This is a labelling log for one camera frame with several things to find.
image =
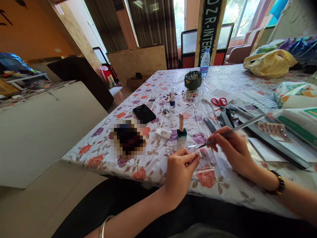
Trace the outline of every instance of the nail polish bottle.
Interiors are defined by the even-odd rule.
[[[179,114],[179,129],[177,129],[178,141],[186,140],[187,132],[184,128],[184,115],[183,113]]]
[[[169,93],[169,105],[170,105],[170,108],[175,107],[175,100],[174,100],[174,93],[173,92]]]

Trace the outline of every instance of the black phone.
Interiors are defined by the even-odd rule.
[[[145,104],[134,108],[133,112],[142,124],[147,124],[156,118],[156,115]]]

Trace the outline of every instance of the water bottle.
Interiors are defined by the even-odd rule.
[[[210,49],[206,49],[205,53],[201,59],[200,63],[200,71],[202,74],[202,78],[204,79],[207,76],[209,65],[210,65]]]

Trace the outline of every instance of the small woven basket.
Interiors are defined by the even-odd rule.
[[[191,79],[192,75],[197,75],[196,79]],[[188,88],[189,90],[195,90],[201,86],[201,72],[195,70],[195,71],[190,71],[185,75],[185,87]]]

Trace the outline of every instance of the black pants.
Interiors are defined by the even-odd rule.
[[[156,190],[147,190],[132,180],[110,178],[82,199],[53,238],[84,237],[109,215],[119,214]],[[305,221],[193,195],[186,195],[174,211],[156,219],[137,237],[169,237],[195,223],[206,223],[238,237],[317,237],[317,230]]]

